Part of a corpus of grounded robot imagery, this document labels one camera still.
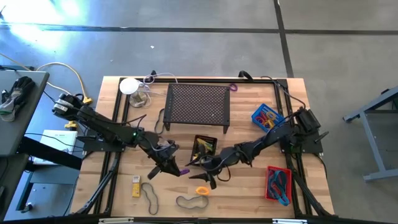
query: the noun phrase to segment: gray floor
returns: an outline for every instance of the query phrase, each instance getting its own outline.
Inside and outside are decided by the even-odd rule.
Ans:
[[[41,5],[19,11],[7,6],[5,20],[114,27],[278,28],[271,0],[53,1],[55,7],[47,0],[37,2]],[[280,0],[280,6],[287,29],[398,29],[398,2],[393,0]],[[240,70],[254,76],[287,76],[279,34],[29,28],[29,33],[24,26],[0,30],[0,51],[35,67],[54,61],[70,64],[81,73],[94,99],[104,75],[145,75],[153,69],[180,76],[235,77]],[[359,121],[345,124],[341,119],[398,84],[398,35],[287,35],[287,43],[294,76],[305,79],[311,109],[322,130],[330,131],[323,140],[324,159],[336,214],[398,222],[398,179],[364,183],[364,174],[377,171],[371,148]],[[0,64],[10,63],[0,58]],[[72,72],[62,67],[46,70],[52,83],[80,92]],[[46,91],[59,94],[49,86]],[[42,98],[29,131],[62,129],[65,122],[51,116],[50,109],[51,102]],[[21,215],[10,208],[6,218],[62,215],[72,184],[35,185],[37,191],[29,199],[35,210]]]

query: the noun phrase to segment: wooden table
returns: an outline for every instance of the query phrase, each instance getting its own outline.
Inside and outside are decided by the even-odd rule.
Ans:
[[[99,93],[96,111],[108,118],[112,118],[116,93],[120,77],[104,77]],[[288,78],[291,95],[303,100],[309,107],[304,80],[301,78]],[[154,83],[151,90],[157,93],[167,93],[167,83]],[[129,109],[127,120],[147,114],[142,120],[141,126],[146,131],[153,131],[158,119],[159,110],[165,106],[165,96],[152,94],[152,104],[148,108]],[[231,125],[226,134],[223,134],[222,126],[202,126],[192,124],[171,124],[170,131],[165,131],[163,137],[174,139],[180,145],[175,153],[178,166],[183,166],[190,160],[193,140],[196,134],[208,135],[218,139],[217,152],[223,147],[233,146],[244,141],[253,141],[264,135],[264,132],[251,121],[252,113],[265,103],[276,110],[274,88],[267,84],[239,83],[238,91],[231,92]],[[300,106],[298,101],[292,100],[293,110]],[[284,114],[287,114],[285,103]],[[123,103],[119,109],[118,121],[123,113]],[[78,178],[75,195],[73,197],[71,212],[77,211],[90,198],[98,185],[103,164],[103,152],[94,152],[83,161],[80,176]],[[307,185],[317,200],[330,213],[333,213],[325,171],[319,159],[312,154],[303,155],[303,164]],[[264,198],[266,187],[267,166],[286,167],[283,154],[279,152],[279,145],[275,144],[263,150],[253,161],[253,168],[246,164],[237,164],[230,167],[232,178],[229,182],[217,180],[218,187],[211,190],[209,205],[205,209],[187,210],[176,206],[175,199],[179,195],[194,197],[195,189],[199,186],[210,188],[209,183],[203,180],[188,179],[191,175],[201,174],[199,168],[190,167],[191,173],[181,177],[159,173],[150,183],[154,186],[159,196],[158,217],[221,217],[221,218],[272,218],[294,217],[293,206],[282,206],[278,202],[272,202]],[[148,182],[147,174],[154,168],[154,162],[148,159],[139,148],[129,149],[122,154],[119,166],[112,216],[149,217],[148,202],[141,195],[140,198],[132,198],[132,176],[140,175],[142,182]],[[227,177],[227,171],[221,173],[221,177]],[[304,210],[302,191],[297,190],[300,208]],[[104,191],[101,211],[104,209],[108,197],[108,187]]]

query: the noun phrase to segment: white cable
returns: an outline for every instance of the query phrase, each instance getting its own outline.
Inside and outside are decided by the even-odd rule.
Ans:
[[[158,75],[172,75],[172,76],[174,76],[175,82],[178,83],[177,77],[173,73],[165,72],[165,73],[159,73],[159,74],[156,74],[156,75],[146,75],[142,79],[142,83],[139,84],[139,86],[143,87],[145,90],[138,90],[139,92],[144,93],[146,95],[146,97],[147,97],[147,101],[141,107],[145,107],[146,108],[146,107],[149,107],[152,104],[152,98],[150,97],[149,93],[157,94],[157,95],[160,95],[160,96],[167,96],[167,95],[165,95],[163,93],[157,93],[157,92],[154,92],[154,91],[150,90],[149,85],[155,82],[155,77],[158,76]],[[150,77],[152,77],[153,80],[151,82],[149,82],[149,83],[146,83],[145,81],[148,78],[150,78]]]
[[[27,71],[32,71],[32,70],[30,70],[29,68],[27,68],[26,66],[24,66],[23,64],[21,64],[21,63],[15,61],[15,60],[13,60],[13,59],[10,58],[10,57],[8,57],[7,55],[4,55],[4,54],[2,54],[2,53],[0,53],[0,55],[2,55],[3,57],[5,57],[6,59],[8,59],[8,60],[10,60],[10,61],[12,61],[12,62],[14,62],[14,63],[16,63],[17,65],[21,66],[21,67],[24,68],[25,70],[27,70]],[[47,64],[45,64],[45,65],[40,66],[36,71],[38,71],[39,69],[41,69],[41,68],[44,67],[44,66],[53,65],[53,64],[66,66],[66,67],[68,67],[70,70],[72,70],[73,72],[75,72],[75,74],[76,74],[77,77],[79,78],[79,81],[80,81],[80,84],[81,84],[81,89],[82,89],[82,91],[83,91],[83,95],[86,97],[86,95],[85,95],[86,91],[85,91],[85,89],[83,88],[83,82],[82,82],[82,80],[81,80],[81,78],[80,78],[80,75],[76,72],[76,70],[74,70],[73,68],[71,68],[71,66],[69,66],[69,65],[67,65],[67,64],[64,64],[64,63],[60,63],[60,62],[52,62],[52,63],[47,63]],[[53,84],[51,84],[50,82],[47,82],[47,84],[48,84],[49,86],[53,87],[53,88],[56,88],[56,89],[61,90],[61,91],[64,91],[65,93],[68,93],[68,94],[71,95],[70,92],[64,90],[63,88],[61,88],[61,87],[59,87],[59,86],[53,85]]]
[[[156,75],[147,75],[147,76],[145,76],[145,78],[142,80],[143,84],[145,84],[145,85],[152,84],[155,81],[155,77],[158,76],[158,75],[172,75],[172,76],[174,76],[175,82],[178,83],[177,77],[173,73],[165,72],[165,73],[159,73],[159,74],[156,74]],[[147,78],[149,78],[149,77],[152,77],[153,80],[151,82],[149,82],[149,83],[146,83],[145,80]]]
[[[49,65],[62,65],[62,66],[65,66],[65,67],[69,68],[71,71],[73,71],[73,72],[76,74],[77,78],[79,79],[80,86],[81,86],[81,90],[82,90],[82,92],[83,92],[83,96],[84,96],[85,98],[87,98],[86,90],[85,90],[85,87],[83,86],[83,81],[81,80],[81,76],[80,76],[79,73],[76,72],[76,70],[73,69],[71,66],[69,66],[69,65],[67,65],[67,64],[65,64],[65,63],[62,63],[62,62],[51,62],[51,63],[46,63],[45,65],[40,66],[39,68],[36,69],[36,71],[39,71],[41,68],[44,68],[44,67],[49,66]],[[49,84],[50,86],[54,87],[54,88],[60,89],[59,87],[53,86],[53,85],[51,85],[50,83],[48,83],[48,84]]]
[[[155,94],[158,94],[158,95],[160,95],[160,96],[167,96],[167,95],[165,95],[165,94],[163,94],[163,93],[157,93],[157,92],[153,92],[153,91],[145,91],[145,90],[138,90],[139,92],[143,92],[143,93],[155,93]]]

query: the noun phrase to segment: small yellow box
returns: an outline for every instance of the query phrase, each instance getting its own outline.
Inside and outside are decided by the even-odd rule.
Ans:
[[[132,177],[132,197],[139,197],[140,192],[140,184],[139,184],[139,175],[134,175]]]

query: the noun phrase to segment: red container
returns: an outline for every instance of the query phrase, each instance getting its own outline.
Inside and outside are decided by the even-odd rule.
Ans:
[[[271,198],[268,192],[268,176],[269,176],[269,171],[278,171],[281,170],[286,174],[287,177],[287,183],[286,183],[286,197],[289,199],[289,204],[292,202],[292,171],[290,169],[284,169],[280,167],[274,167],[274,166],[268,166],[267,167],[267,175],[266,175],[266,199],[268,200],[273,200],[277,202],[278,200]]]

